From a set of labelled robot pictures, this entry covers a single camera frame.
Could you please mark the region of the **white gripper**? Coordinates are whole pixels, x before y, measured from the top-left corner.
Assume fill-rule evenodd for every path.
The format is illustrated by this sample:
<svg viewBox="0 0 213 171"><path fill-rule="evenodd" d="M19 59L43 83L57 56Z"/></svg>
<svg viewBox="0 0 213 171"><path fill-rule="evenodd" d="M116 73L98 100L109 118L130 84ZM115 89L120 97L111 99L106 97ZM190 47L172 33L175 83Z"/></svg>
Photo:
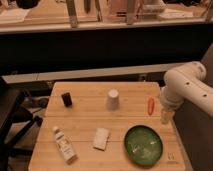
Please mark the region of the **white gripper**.
<svg viewBox="0 0 213 171"><path fill-rule="evenodd" d="M164 108L161 110L161 123L168 124L174 115L172 110L177 110L182 105L183 98L168 87L163 87L160 92L160 103Z"/></svg>

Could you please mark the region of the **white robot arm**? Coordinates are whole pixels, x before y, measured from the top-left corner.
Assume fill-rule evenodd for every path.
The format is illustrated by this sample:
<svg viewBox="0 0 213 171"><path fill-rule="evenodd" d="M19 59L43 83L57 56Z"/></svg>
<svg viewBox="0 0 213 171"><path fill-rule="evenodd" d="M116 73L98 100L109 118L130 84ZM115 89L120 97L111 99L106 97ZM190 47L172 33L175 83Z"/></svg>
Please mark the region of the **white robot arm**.
<svg viewBox="0 0 213 171"><path fill-rule="evenodd" d="M198 61L174 67L165 73L165 86L159 95L162 124L173 118L185 99L213 117L213 88L203 83L206 74L205 66Z"/></svg>

